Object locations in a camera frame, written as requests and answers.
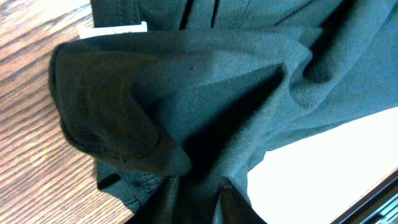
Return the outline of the black t-shirt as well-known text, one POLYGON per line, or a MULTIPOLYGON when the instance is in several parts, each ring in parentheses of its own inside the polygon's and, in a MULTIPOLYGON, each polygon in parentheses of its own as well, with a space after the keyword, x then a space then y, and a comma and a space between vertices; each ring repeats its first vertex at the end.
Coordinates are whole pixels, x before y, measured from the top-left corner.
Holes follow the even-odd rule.
POLYGON ((92 1, 49 88, 97 188, 135 215, 179 178, 173 223, 223 223, 221 181, 248 202, 266 152, 397 106, 397 2, 92 1))

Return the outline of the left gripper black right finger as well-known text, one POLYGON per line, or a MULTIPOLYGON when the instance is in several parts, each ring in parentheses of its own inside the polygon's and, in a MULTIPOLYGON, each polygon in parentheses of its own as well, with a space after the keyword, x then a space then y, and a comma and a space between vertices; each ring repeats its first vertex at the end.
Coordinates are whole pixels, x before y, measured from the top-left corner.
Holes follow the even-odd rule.
POLYGON ((223 223, 267 224, 226 177, 223 177, 221 181, 220 197, 223 223))

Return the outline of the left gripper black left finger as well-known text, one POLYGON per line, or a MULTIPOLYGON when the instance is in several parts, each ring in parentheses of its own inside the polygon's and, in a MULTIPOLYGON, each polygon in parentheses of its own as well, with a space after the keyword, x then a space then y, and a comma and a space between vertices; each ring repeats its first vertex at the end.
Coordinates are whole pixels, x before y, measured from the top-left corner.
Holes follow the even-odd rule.
POLYGON ((163 181, 154 195, 125 224, 172 224, 178 188, 179 178, 163 181))

